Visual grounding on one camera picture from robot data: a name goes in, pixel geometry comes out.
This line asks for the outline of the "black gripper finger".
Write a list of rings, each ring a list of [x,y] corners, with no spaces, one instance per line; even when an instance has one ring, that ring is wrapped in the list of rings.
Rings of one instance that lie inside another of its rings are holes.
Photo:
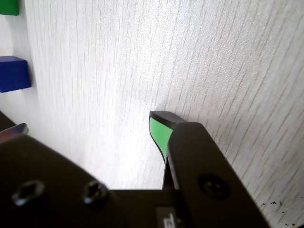
[[[163,190],[174,190],[174,183],[171,175],[170,165],[167,161],[167,146],[169,138],[179,122],[185,122],[184,119],[175,113],[168,111],[150,111],[149,113],[149,131],[150,136],[159,149],[163,158],[165,168],[163,176]]]
[[[177,123],[168,141],[167,157],[193,228],[269,226],[202,124]]]

